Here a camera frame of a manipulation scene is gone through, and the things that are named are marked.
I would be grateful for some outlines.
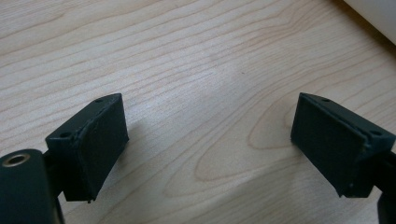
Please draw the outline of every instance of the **metal ring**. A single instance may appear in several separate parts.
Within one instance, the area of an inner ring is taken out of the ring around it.
[[[14,167],[17,165],[21,165],[22,163],[28,161],[29,159],[30,159],[30,155],[27,153],[16,154],[3,161],[3,166]]]

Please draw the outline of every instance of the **light wooden surface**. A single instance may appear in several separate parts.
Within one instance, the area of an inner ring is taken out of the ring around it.
[[[298,93],[396,133],[396,47],[343,1],[0,3],[0,156],[123,94],[131,141],[66,223],[377,223],[290,143]]]

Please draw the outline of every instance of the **screw hole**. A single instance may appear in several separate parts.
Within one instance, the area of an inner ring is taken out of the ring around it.
[[[30,159],[30,155],[23,153],[23,154],[17,154],[14,155],[10,158],[8,158],[6,161],[3,161],[3,166],[4,167],[13,167],[17,165],[21,165],[22,163],[28,161]]]
[[[71,133],[61,133],[59,136],[61,136],[62,138],[66,138],[70,135],[72,135],[72,134]]]
[[[381,135],[382,135],[382,133],[381,133],[381,132],[378,132],[378,131],[370,131],[370,133],[372,133],[372,134],[374,134],[374,135],[378,135],[378,136],[381,136]]]

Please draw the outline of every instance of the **white object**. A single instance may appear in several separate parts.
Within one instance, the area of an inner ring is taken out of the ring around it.
[[[396,0],[345,0],[396,44]]]

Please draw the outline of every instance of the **wooden table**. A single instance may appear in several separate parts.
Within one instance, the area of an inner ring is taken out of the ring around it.
[[[0,3],[0,156],[123,94],[130,143],[66,223],[377,223],[290,143],[298,93],[396,133],[396,47],[340,0]]]

